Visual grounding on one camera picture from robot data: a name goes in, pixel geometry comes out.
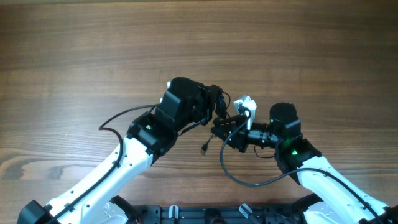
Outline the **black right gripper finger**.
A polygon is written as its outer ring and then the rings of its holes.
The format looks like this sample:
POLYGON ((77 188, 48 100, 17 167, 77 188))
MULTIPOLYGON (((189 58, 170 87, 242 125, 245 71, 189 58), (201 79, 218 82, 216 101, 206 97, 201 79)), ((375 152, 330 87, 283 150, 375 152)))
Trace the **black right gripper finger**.
POLYGON ((248 117, 246 115, 241 114, 235 116, 227 116, 226 118, 217 117, 214 120, 214 125, 221 126, 225 124, 235 124, 237 126, 240 126, 247 122, 247 118, 248 117))
POLYGON ((227 145, 229 146, 239 146, 238 126, 234 123, 214 126, 211 128, 211 133, 220 138, 222 141, 226 141, 228 139, 227 145), (237 131, 236 134, 228 138, 228 136, 235 131, 237 131))

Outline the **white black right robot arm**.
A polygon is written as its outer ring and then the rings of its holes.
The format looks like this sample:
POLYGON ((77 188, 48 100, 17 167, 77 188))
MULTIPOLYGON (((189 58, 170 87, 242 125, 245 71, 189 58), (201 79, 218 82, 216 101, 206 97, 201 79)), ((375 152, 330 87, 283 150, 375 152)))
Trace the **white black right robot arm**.
POLYGON ((301 132, 301 121, 291 103, 270 108, 268 124, 254 123, 254 113, 239 105, 238 115, 216 121, 211 132, 225 146, 245 152, 249 145, 275 150, 281 178, 291 177, 312 192, 292 204, 294 222, 397 223, 397 207, 363 192, 343 177, 301 132))

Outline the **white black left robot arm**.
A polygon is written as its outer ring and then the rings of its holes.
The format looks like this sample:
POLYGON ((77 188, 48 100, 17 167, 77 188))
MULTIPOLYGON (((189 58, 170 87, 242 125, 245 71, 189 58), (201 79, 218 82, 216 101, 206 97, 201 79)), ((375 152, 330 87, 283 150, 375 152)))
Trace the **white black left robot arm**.
POLYGON ((179 131, 206 125, 222 90, 184 77, 172 79, 156 105, 135 119, 115 150, 70 190, 42 206, 29 202, 18 223, 122 223, 127 216, 111 199, 173 147, 179 131))

